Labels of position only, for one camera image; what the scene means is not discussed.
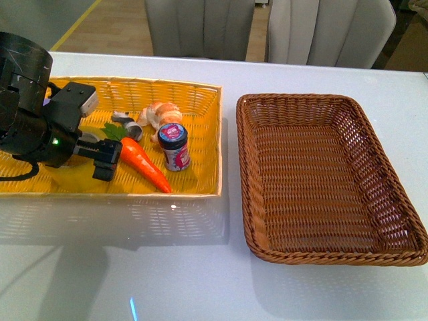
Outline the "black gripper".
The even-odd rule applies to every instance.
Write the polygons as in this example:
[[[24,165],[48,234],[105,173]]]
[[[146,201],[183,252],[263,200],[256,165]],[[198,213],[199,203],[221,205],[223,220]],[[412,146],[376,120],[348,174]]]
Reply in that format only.
[[[42,116],[48,123],[50,134],[42,163],[61,167],[75,154],[92,158],[95,167],[92,178],[110,182],[116,172],[122,144],[107,138],[98,142],[83,140],[80,90],[90,85],[69,82],[60,88],[49,82],[47,86],[51,90],[51,101],[42,108]]]

